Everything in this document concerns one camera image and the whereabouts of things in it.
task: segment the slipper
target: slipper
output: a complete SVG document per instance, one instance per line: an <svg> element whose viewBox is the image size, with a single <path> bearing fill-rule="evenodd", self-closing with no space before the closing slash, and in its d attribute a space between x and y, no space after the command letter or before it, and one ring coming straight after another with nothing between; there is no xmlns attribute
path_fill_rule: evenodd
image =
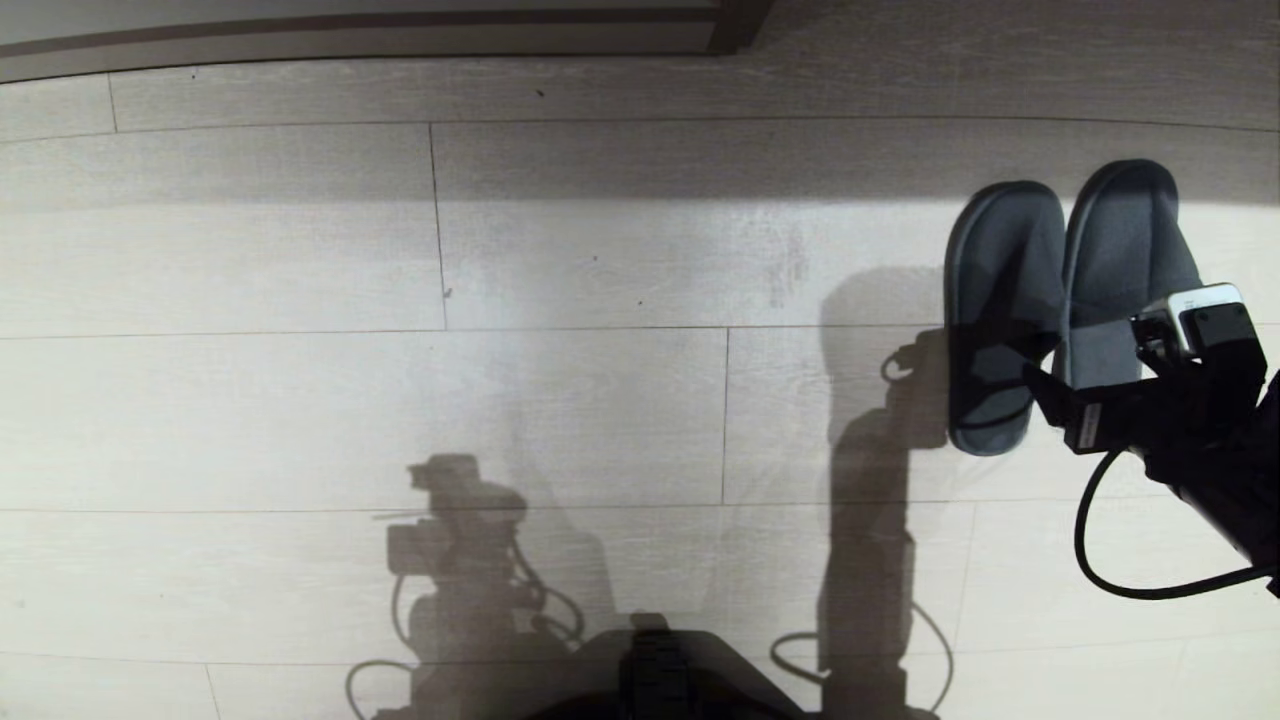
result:
<svg viewBox="0 0 1280 720"><path fill-rule="evenodd" d="M947 246L946 319L951 442L970 455L1009 452L1033 405L1023 366L1061 340L1062 205L1034 182L991 186L969 202Z"/></svg>
<svg viewBox="0 0 1280 720"><path fill-rule="evenodd" d="M1140 379L1129 316L1201 287L1169 170L1120 160L1093 173L1071 211L1062 284L1068 314L1053 375L1074 388Z"/></svg>

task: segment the robotic arm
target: robotic arm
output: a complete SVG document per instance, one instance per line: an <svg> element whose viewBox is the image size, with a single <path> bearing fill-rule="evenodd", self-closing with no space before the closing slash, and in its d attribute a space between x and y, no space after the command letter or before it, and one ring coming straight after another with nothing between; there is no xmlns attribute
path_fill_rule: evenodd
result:
<svg viewBox="0 0 1280 720"><path fill-rule="evenodd" d="M1129 319L1138 357L1156 377L1071 389L1038 368L1024 378L1051 425L1079 455L1106 452L1085 487L1075 553L1102 589L1139 600L1187 597L1271 577L1280 597L1280 389L1266 382L1266 357L1239 291L1216 284L1178 292ZM1103 580L1084 552L1084 528L1098 482L1124 451L1144 460L1147 477L1170 488L1212 524L1249 566L1171 588L1124 588Z"/></svg>

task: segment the wooden floor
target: wooden floor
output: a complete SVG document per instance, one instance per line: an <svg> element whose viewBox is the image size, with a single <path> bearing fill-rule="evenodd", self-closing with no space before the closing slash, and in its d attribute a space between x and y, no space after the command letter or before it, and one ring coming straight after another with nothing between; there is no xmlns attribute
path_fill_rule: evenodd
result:
<svg viewBox="0 0 1280 720"><path fill-rule="evenodd" d="M361 671L367 717L416 684L425 717L517 720L612 682L568 652L634 612L832 719L948 675L948 720L1274 716L1275 598L1089 585L1093 459L1038 414L1010 455L950 447L938 328L973 192L1069 211L1147 156L1280 363L1276 4L780 5L736 58L0 86L0 717L355 717L383 659L424 665ZM424 527L515 523L575 638L513 610L503 552L392 606L408 468L456 455L485 483ZM1102 495L1105 574L1240 564L1137 460ZM771 660L791 634L826 693Z"/></svg>

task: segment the gray slipper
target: gray slipper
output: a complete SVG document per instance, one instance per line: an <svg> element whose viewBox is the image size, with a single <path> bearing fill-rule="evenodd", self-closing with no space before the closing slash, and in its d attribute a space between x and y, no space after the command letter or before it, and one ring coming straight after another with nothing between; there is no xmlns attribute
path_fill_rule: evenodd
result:
<svg viewBox="0 0 1280 720"><path fill-rule="evenodd" d="M1061 340L1062 205L1034 182L991 186L969 202L947 246L951 442L1000 455L1027 434L1023 366Z"/></svg>
<svg viewBox="0 0 1280 720"><path fill-rule="evenodd" d="M1129 316L1201 287L1169 170L1120 160L1093 173L1071 211L1062 284L1069 311L1053 374L1075 388L1140 379Z"/></svg>

